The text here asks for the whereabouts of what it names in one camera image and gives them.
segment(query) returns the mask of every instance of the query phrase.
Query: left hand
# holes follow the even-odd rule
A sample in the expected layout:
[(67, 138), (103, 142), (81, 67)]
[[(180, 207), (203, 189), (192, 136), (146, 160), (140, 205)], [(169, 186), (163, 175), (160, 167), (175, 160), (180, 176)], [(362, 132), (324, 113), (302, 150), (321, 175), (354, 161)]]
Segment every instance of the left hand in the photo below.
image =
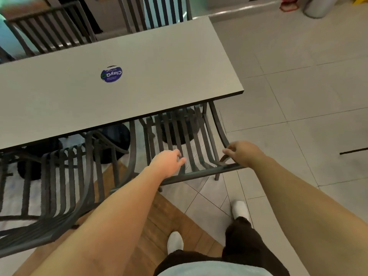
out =
[(156, 155), (150, 163), (150, 168), (159, 172), (163, 178), (168, 178), (177, 172), (177, 170), (186, 162), (183, 157), (178, 161), (180, 157), (180, 151), (178, 149), (171, 151), (165, 150)]

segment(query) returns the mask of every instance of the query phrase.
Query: round blue sticker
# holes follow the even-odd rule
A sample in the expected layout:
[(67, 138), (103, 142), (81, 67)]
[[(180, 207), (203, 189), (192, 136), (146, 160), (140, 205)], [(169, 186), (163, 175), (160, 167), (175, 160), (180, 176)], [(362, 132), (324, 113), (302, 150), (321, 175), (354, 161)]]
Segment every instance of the round blue sticker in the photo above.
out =
[(117, 81), (122, 76), (122, 68), (118, 66), (109, 66), (108, 69), (103, 70), (101, 79), (105, 82)]

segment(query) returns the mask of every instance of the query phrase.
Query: right shoe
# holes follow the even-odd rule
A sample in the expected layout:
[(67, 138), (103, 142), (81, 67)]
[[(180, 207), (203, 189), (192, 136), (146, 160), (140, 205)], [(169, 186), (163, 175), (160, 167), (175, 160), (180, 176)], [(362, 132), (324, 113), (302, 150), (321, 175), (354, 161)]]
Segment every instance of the right shoe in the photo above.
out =
[(251, 220), (248, 206), (242, 200), (236, 200), (232, 203), (232, 216), (234, 217), (234, 220), (238, 217), (244, 217), (249, 222)]
[(172, 232), (168, 237), (168, 255), (176, 250), (183, 250), (184, 242), (179, 232)]

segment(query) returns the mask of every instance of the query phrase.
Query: wooden floor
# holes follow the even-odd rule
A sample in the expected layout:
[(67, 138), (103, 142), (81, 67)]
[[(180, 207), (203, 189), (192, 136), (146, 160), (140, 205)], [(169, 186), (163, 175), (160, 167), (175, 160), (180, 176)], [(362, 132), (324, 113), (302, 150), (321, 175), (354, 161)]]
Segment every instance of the wooden floor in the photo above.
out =
[[(120, 176), (126, 167), (121, 164)], [(103, 174), (105, 193), (113, 187), (112, 167)], [(90, 215), (78, 220), (82, 224)], [(171, 232), (178, 231), (184, 240), (184, 250), (197, 251), (209, 256), (221, 256), (223, 246), (209, 236), (188, 216), (159, 193), (148, 214), (138, 245), (132, 254), (124, 276), (152, 276), (156, 267), (167, 256), (167, 242)], [(66, 232), (57, 241), (37, 248), (13, 276), (30, 275), (73, 231)]]

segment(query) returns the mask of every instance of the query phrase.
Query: pant leg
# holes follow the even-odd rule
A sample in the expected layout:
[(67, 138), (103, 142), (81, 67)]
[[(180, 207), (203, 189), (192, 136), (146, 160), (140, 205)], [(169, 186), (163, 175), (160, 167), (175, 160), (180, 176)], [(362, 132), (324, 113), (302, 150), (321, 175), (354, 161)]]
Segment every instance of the pant leg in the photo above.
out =
[(221, 258), (213, 258), (193, 251), (176, 250), (169, 254), (156, 268), (154, 276), (157, 276), (164, 270), (179, 264), (188, 262), (201, 262), (206, 260), (221, 260)]
[(246, 218), (238, 217), (226, 229), (225, 235), (226, 246), (222, 252), (224, 261), (261, 267), (273, 276), (290, 275)]

